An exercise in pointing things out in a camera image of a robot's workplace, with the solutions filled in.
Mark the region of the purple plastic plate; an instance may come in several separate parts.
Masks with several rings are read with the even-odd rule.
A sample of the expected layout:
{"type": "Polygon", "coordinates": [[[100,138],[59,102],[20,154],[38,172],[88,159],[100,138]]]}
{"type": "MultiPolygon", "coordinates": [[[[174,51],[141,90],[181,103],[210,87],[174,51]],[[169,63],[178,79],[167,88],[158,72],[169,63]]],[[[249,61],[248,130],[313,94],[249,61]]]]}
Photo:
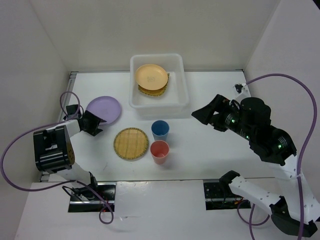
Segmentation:
{"type": "Polygon", "coordinates": [[[112,124],[122,113],[121,104],[112,96],[99,96],[93,99],[86,110],[105,121],[100,125],[112,124]]]}

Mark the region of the round bamboo woven tray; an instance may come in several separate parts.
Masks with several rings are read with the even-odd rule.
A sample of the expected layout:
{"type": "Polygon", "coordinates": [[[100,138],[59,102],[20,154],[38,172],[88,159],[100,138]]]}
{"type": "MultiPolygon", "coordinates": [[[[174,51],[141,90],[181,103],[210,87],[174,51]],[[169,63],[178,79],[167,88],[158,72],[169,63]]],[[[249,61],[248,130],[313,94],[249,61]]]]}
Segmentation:
{"type": "Polygon", "coordinates": [[[114,138],[113,149],[124,160],[135,161],[148,150],[149,139],[144,131],[136,127],[121,130],[114,138]]]}

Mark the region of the blue plastic cup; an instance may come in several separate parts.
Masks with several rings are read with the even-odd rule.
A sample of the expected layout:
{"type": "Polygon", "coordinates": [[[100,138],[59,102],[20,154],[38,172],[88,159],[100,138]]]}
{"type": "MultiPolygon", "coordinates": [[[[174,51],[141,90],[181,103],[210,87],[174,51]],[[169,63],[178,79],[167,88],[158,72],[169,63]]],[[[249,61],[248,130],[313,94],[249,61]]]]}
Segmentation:
{"type": "Polygon", "coordinates": [[[155,141],[167,141],[170,131],[169,124],[164,120],[157,120],[151,125],[151,132],[155,141]]]}

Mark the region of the square bamboo woven tray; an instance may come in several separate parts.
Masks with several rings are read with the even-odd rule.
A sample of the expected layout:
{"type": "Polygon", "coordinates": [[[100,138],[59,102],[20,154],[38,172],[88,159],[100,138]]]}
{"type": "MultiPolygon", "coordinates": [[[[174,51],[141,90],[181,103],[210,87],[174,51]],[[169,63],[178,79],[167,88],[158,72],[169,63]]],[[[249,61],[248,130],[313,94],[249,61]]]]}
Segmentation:
{"type": "Polygon", "coordinates": [[[138,85],[137,89],[139,90],[140,93],[142,93],[144,95],[147,95],[149,97],[160,97],[167,90],[169,77],[170,77],[170,74],[167,73],[167,83],[162,88],[159,88],[157,90],[149,90],[149,89],[141,87],[140,85],[138,85]]]}

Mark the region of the pink plastic cup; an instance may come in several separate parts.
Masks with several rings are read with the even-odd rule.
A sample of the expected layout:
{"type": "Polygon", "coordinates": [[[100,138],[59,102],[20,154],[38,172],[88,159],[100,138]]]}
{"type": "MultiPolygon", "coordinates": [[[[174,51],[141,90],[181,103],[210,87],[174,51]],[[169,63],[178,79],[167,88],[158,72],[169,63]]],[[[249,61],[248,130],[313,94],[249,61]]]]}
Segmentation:
{"type": "Polygon", "coordinates": [[[151,156],[154,162],[158,165],[162,165],[166,162],[169,152],[170,147],[163,140],[156,140],[150,146],[151,156]]]}

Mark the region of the yellow plastic plate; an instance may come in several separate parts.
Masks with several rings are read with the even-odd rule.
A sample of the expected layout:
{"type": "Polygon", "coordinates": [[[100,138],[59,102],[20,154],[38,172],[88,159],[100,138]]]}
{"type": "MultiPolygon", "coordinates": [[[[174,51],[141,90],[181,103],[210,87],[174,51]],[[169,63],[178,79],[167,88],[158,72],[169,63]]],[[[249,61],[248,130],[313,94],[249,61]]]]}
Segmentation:
{"type": "Polygon", "coordinates": [[[158,90],[167,83],[167,72],[159,65],[145,64],[136,70],[135,81],[142,88],[158,90]]]}

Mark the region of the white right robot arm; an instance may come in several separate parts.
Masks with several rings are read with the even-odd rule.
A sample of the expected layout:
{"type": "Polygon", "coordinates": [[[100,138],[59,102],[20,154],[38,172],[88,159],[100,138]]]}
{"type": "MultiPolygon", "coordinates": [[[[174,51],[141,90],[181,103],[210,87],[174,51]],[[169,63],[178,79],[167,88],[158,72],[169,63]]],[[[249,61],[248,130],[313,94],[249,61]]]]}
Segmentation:
{"type": "Polygon", "coordinates": [[[219,179],[219,191],[244,197],[265,210],[283,233],[311,237],[320,220],[320,203],[301,170],[301,155],[290,135],[271,124],[271,108],[257,97],[237,102],[217,94],[206,106],[192,112],[195,119],[220,132],[230,130],[249,143],[250,149],[272,169],[282,195],[269,193],[234,170],[219,179]]]}

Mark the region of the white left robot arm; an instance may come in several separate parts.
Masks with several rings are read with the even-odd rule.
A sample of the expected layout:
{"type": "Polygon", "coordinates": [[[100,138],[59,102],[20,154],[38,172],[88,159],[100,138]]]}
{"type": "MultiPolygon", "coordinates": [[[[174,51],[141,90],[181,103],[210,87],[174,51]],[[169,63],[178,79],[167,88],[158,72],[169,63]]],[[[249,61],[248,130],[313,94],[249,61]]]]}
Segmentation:
{"type": "Polygon", "coordinates": [[[103,131],[99,125],[106,121],[88,110],[81,113],[80,109],[78,104],[68,105],[63,122],[33,133],[35,165],[41,172],[73,181],[76,195],[94,200],[99,196],[100,188],[93,174],[76,163],[71,137],[80,132],[94,137],[103,131]]]}

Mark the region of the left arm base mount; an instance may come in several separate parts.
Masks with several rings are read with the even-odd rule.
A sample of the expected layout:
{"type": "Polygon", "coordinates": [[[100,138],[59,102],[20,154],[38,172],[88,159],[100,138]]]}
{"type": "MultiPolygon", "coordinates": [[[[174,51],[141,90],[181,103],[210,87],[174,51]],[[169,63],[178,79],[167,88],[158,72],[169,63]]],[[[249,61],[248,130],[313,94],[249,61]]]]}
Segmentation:
{"type": "Polygon", "coordinates": [[[69,195],[69,213],[98,213],[99,211],[110,212],[104,205],[101,198],[107,202],[112,211],[115,210],[116,197],[116,183],[115,182],[98,182],[94,189],[100,196],[96,196],[92,191],[86,187],[73,188],[63,186],[62,189],[69,195]]]}

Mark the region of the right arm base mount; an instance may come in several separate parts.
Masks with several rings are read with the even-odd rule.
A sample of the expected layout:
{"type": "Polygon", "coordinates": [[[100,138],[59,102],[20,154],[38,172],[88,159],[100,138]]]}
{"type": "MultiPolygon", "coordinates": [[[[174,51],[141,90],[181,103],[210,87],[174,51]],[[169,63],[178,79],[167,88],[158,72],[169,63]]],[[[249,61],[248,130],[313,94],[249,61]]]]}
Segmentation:
{"type": "Polygon", "coordinates": [[[241,209],[250,209],[251,203],[243,197],[227,190],[218,181],[204,181],[204,198],[207,211],[233,210],[241,204],[241,209]]]}

